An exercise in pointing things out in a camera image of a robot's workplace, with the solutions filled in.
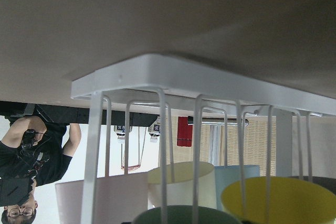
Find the green plastic cup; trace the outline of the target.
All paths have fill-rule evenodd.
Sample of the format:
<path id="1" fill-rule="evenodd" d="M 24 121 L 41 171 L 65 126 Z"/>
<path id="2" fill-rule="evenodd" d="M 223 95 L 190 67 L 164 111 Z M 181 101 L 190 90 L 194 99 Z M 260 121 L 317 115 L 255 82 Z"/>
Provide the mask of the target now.
<path id="1" fill-rule="evenodd" d="M 192 206 L 175 205 L 168 206 L 168 223 L 192 223 Z M 140 215 L 138 215 L 132 223 L 161 223 L 161 208 L 149 209 Z M 241 223 L 237 218 L 223 211 L 219 211 L 213 208 L 198 207 L 198 223 L 226 223 L 234 224 Z"/>

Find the cream plastic cup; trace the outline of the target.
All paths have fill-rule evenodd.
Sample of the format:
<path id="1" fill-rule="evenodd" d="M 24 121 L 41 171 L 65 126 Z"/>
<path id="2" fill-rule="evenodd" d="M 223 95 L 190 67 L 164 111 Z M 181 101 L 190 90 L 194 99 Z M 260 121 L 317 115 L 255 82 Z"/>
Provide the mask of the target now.
<path id="1" fill-rule="evenodd" d="M 174 180 L 171 165 L 167 165 L 167 204 L 193 204 L 193 162 L 174 164 Z M 217 208 L 215 168 L 207 162 L 199 163 L 198 205 Z M 148 172 L 148 207 L 161 206 L 161 169 L 155 168 Z"/>

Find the light blue plastic cup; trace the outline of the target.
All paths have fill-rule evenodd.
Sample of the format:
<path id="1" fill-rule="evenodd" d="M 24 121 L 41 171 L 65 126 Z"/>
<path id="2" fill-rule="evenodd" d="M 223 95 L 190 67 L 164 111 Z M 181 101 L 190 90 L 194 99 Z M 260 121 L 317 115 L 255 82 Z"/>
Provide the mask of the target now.
<path id="1" fill-rule="evenodd" d="M 221 202 L 222 191 L 230 184 L 240 180 L 240 166 L 215 166 L 215 186 L 217 210 L 223 210 Z M 260 176 L 259 165 L 244 165 L 245 177 Z"/>

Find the pink plastic cup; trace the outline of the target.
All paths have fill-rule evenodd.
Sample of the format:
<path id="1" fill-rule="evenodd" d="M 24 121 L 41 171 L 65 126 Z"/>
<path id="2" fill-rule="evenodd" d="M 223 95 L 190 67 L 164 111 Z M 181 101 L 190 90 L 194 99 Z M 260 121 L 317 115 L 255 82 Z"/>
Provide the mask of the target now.
<path id="1" fill-rule="evenodd" d="M 83 180 L 55 187 L 60 222 L 80 223 Z M 132 222 L 147 209 L 146 172 L 97 178 L 94 223 Z"/>

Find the yellow plastic cup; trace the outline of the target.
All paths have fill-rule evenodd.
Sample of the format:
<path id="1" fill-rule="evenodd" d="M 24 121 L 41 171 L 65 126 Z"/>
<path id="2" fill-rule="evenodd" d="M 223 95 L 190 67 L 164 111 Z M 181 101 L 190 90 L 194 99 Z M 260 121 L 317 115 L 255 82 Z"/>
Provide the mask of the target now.
<path id="1" fill-rule="evenodd" d="M 241 221 L 265 223 L 266 178 L 245 180 L 246 215 L 243 215 L 240 182 L 227 186 L 221 195 L 224 211 Z M 272 177 L 269 223 L 334 223 L 335 194 L 296 178 Z"/>

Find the person in black shirt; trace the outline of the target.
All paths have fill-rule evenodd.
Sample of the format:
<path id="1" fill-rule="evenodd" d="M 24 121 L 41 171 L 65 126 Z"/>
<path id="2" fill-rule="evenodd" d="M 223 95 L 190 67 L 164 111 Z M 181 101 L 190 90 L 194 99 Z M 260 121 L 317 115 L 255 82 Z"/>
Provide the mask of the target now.
<path id="1" fill-rule="evenodd" d="M 59 181 L 81 141 L 79 124 L 59 124 L 27 116 L 12 122 L 1 140 L 1 179 L 16 185 L 27 178 L 27 191 L 16 203 L 5 203 L 2 223 L 33 223 L 36 187 Z"/>

